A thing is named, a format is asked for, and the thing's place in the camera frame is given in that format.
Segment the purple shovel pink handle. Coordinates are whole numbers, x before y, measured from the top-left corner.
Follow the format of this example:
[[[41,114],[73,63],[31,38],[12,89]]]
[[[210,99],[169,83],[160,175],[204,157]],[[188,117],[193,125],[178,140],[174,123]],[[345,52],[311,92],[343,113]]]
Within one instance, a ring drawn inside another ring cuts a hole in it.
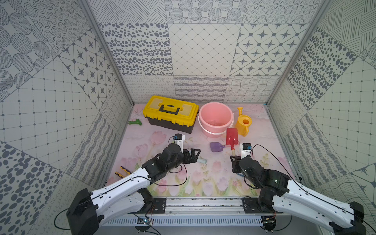
[[[210,149],[211,152],[222,152],[225,148],[229,147],[229,145],[223,145],[220,142],[211,142],[210,143]]]

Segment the red shovel wooden handle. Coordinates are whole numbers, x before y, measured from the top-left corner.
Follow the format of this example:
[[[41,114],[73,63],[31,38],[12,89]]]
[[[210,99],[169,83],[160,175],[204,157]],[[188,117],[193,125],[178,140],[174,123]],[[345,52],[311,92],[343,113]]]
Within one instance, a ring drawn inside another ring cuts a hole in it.
[[[226,130],[226,145],[230,146],[232,156],[236,156],[235,145],[238,143],[238,130],[236,128],[228,128]]]

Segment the yellow watering can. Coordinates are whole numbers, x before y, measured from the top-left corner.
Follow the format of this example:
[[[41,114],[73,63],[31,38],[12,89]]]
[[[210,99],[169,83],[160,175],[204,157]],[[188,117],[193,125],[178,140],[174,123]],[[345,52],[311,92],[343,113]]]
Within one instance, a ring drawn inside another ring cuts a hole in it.
[[[238,107],[239,116],[236,123],[236,129],[238,134],[246,137],[249,134],[249,127],[252,125],[253,120],[248,116],[243,114],[243,108]]]

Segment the pink plastic bucket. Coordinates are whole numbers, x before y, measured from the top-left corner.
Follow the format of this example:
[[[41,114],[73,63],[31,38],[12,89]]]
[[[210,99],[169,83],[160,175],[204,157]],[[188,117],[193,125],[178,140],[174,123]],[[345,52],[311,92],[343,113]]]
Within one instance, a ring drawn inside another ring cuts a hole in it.
[[[210,102],[199,109],[197,120],[205,136],[219,138],[233,126],[235,115],[227,105]]]

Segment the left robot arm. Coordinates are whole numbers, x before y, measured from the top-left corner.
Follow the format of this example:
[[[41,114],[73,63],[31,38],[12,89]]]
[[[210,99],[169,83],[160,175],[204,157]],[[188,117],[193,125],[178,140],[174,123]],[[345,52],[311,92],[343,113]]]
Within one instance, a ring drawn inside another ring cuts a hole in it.
[[[103,224],[121,215],[148,212],[153,198],[147,187],[163,179],[173,168],[196,163],[200,153],[200,149],[186,150],[178,144],[169,144],[125,178],[92,192],[79,191],[66,212],[71,234],[93,235]]]

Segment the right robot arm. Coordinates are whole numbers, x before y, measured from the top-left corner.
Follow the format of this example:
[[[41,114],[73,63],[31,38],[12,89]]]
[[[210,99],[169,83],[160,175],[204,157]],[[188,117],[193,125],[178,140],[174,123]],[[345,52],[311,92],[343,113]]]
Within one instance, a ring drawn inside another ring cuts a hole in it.
[[[256,201],[264,213],[287,213],[314,223],[335,235],[365,235],[364,207],[313,191],[280,171],[265,169],[250,155],[231,156],[232,171],[247,186],[259,190]]]

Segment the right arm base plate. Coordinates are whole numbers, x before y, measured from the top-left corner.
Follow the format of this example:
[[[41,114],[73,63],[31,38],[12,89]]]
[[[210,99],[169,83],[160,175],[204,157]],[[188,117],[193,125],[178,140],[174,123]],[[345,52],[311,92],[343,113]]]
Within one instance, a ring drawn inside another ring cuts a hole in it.
[[[263,211],[260,209],[260,206],[258,204],[258,198],[254,197],[244,197],[241,199],[242,201],[242,207],[245,214],[260,214],[263,213]]]

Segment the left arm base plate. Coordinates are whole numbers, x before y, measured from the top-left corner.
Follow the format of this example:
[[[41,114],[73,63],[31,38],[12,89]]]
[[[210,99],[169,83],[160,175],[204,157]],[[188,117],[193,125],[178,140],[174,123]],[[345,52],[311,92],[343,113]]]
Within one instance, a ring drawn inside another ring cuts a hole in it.
[[[157,197],[147,201],[139,211],[144,214],[164,214],[166,209],[166,198]]]

